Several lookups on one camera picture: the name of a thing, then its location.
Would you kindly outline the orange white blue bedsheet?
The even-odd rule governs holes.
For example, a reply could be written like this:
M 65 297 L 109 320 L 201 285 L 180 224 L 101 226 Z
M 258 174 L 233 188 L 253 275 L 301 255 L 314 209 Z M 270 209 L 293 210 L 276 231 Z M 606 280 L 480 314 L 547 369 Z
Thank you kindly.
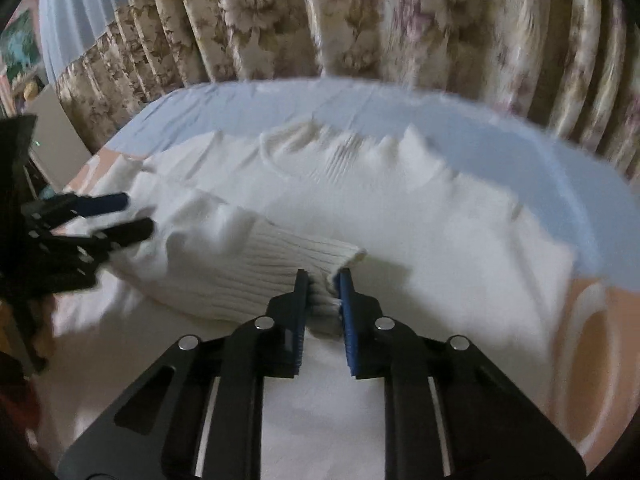
M 596 468 L 639 406 L 639 201 L 608 165 L 537 128 L 470 102 L 346 79 L 199 84 L 156 100 L 90 160 L 145 159 L 222 131 L 255 139 L 290 122 L 383 139 L 415 128 L 457 172 L 506 188 L 574 254 L 542 408 Z M 170 310 L 141 292 L 83 307 L 58 298 L 56 348 L 37 382 L 38 440 L 58 460 L 116 396 L 178 337 L 222 336 L 245 322 Z

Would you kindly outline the green framed picture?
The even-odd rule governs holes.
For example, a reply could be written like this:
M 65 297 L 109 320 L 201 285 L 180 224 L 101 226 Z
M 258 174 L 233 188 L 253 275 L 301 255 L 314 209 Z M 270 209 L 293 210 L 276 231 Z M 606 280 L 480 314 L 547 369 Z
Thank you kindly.
M 1 58 L 9 84 L 22 78 L 41 61 L 32 12 L 20 14 L 1 33 Z

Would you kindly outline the white knitted sweater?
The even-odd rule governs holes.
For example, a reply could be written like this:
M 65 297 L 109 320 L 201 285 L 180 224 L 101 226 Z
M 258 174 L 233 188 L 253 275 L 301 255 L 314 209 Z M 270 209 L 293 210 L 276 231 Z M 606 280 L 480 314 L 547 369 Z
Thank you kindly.
M 337 328 L 343 268 L 390 316 L 431 338 L 474 341 L 538 406 L 574 254 L 501 186 L 453 170 L 415 128 L 373 139 L 290 122 L 255 139 L 215 131 L 145 159 L 100 158 L 92 195 L 125 192 L 111 222 L 150 217 L 79 298 L 141 292 L 196 318 L 240 322 L 314 279 L 314 328 Z

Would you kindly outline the beige cabinet side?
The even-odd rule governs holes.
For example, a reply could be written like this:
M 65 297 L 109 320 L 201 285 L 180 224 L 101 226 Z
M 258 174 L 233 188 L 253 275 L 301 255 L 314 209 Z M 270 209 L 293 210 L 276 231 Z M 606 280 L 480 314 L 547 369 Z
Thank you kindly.
M 55 192 L 62 192 L 91 158 L 85 143 L 68 119 L 52 86 L 27 104 L 37 117 L 30 154 Z

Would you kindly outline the floral beige curtain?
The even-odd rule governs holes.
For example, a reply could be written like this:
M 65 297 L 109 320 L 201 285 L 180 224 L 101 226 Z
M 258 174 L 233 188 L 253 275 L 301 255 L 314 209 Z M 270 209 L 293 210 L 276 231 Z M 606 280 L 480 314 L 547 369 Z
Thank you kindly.
M 639 180 L 629 0 L 128 0 L 52 84 L 97 151 L 176 89 L 317 76 L 455 93 Z

